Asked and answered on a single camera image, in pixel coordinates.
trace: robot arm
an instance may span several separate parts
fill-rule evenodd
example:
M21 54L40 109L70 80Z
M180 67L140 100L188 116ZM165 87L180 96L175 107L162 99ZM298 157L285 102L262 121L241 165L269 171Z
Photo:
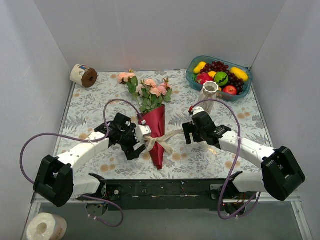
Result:
M148 126L131 123L131 119L118 113L113 121L108 123L108 138L101 139L107 133L105 124L101 124L87 138L88 143L81 143L56 157L46 156L40 165L34 181L33 190L56 205L63 206L72 196L82 194L97 194L104 196L104 179L96 174L77 176L76 173L84 164L98 153L118 144L128 160L139 157L146 146L143 144L135 150L134 147L151 134Z
M224 125L216 126L202 107L195 107L192 122L182 125L186 143L206 141L221 150L236 153L238 134ZM262 146L246 138L241 139L239 156L257 166L261 172L233 175L228 183L229 189L244 192L265 192L284 201L297 189L306 177L291 150L282 146L279 149Z
M201 107L195 107L191 114L192 121L182 125L187 145L192 143L192 134L194 142L206 141L211 146L236 153L236 132L224 125L216 126ZM96 174L74 177L74 172L96 154L115 144L121 146L128 160L136 159L146 146L136 150L134 147L139 140L151 134L148 126L136 126L129 117L120 113L108 123L108 127L108 138L102 141L91 142L105 136L107 128L104 124L88 137L88 143L81 143L56 157L46 156L41 162L33 190L57 207L63 206L72 196L82 194L103 198L106 181L102 177ZM231 176L226 189L231 197L245 192L267 192L283 201L306 179L292 152L284 146L274 149L242 138L239 156L257 166L261 172L237 172Z

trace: white vase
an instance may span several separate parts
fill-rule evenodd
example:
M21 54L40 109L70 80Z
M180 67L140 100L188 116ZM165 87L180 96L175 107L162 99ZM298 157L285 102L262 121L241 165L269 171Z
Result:
M206 100L206 99L217 99L217 91L219 90L218 84L216 84L214 81L207 81L203 88L201 89L199 101ZM205 110L208 114L211 113L215 102L214 101L204 101L200 103L198 106L202 107L203 110Z

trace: red grapes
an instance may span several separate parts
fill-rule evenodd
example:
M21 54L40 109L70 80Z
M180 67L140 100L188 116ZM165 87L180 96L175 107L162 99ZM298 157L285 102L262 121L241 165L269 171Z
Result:
M234 73L230 73L228 68L229 68L229 66L225 65L221 61L213 61L212 64L207 63L205 65L205 67L200 71L200 73L201 74L209 73L211 71L215 71L216 73L217 72L225 72L229 77L229 81L227 83L227 86L228 85L234 86L236 88L237 95L239 95L240 93L242 93L244 91L245 83L242 79L237 78Z

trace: red wrapping paper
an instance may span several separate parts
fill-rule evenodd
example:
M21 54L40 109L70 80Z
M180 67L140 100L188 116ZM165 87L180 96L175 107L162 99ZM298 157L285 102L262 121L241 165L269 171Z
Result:
M142 113L143 119L146 121L146 124L151 129L151 137L159 138L165 135L165 125L166 125L166 109L165 105L156 108L155 110ZM150 151L150 155L153 161L153 164L158 170L162 169L164 161L164 152L165 149L159 144L155 143L153 149Z

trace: artificial rose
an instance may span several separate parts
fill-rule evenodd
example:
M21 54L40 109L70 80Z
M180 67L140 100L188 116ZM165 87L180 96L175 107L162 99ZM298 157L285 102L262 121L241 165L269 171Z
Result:
M142 96L142 89L145 89L145 86L143 84L139 84L138 86L136 86L136 92Z
M153 88L156 88L156 87L157 87L156 82L155 82L153 79L151 79L151 78L145 80L144 84L145 84L145 85L149 85L149 86L151 86L151 87L153 87Z
M133 72L121 72L118 75L118 82L128 82L129 79L132 79L135 76Z
M153 95L156 95L157 97L160 97L160 95L161 95L161 91L155 87L151 88L150 93Z
M161 83L160 86L164 87L165 89L172 89L172 87L170 86L170 84L168 82Z
M158 86L157 89L161 92L163 96L167 94L167 89L164 86Z

